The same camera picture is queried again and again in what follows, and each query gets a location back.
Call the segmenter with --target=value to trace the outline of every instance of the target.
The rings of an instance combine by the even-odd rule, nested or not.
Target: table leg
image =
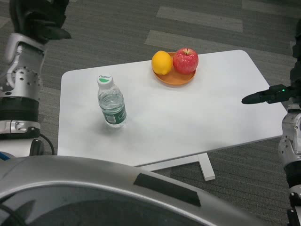
[[[215,174],[207,153],[198,154],[198,161],[201,167],[205,181],[214,180]]]
[[[180,166],[192,162],[199,162],[205,181],[215,179],[215,174],[212,169],[207,153],[140,166],[139,168],[147,171],[154,171],[154,170],[161,170],[173,166]]]

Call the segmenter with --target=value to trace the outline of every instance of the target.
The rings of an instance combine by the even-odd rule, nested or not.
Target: bottle cap
[[[113,77],[109,73],[99,75],[97,83],[100,89],[110,89],[114,86]]]

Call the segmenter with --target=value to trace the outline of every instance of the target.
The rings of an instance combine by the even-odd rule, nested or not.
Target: red apple
[[[173,64],[178,73],[189,74],[198,66],[198,54],[193,49],[182,48],[175,53]]]

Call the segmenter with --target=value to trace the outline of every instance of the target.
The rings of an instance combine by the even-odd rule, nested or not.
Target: table top
[[[127,123],[112,129],[98,105],[96,78],[111,73],[124,95]],[[194,79],[160,82],[150,61],[66,72],[62,77],[58,155],[141,166],[277,137],[280,103],[243,105],[269,85],[241,50],[201,54]]]

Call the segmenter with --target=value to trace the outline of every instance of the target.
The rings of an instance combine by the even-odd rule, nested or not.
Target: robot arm
[[[43,153],[43,145],[36,138],[40,136],[39,91],[45,44],[71,38],[61,28],[68,2],[10,2],[16,33],[9,37],[4,55],[7,68],[0,76],[0,151],[15,157]]]
[[[279,157],[289,184],[291,209],[287,211],[289,226],[301,225],[301,20],[296,29],[296,45],[293,57],[297,59],[291,70],[291,86],[271,86],[268,90],[257,92],[243,98],[243,104],[267,102],[269,104],[291,98],[295,103],[289,106],[282,120],[283,134],[279,143]]]

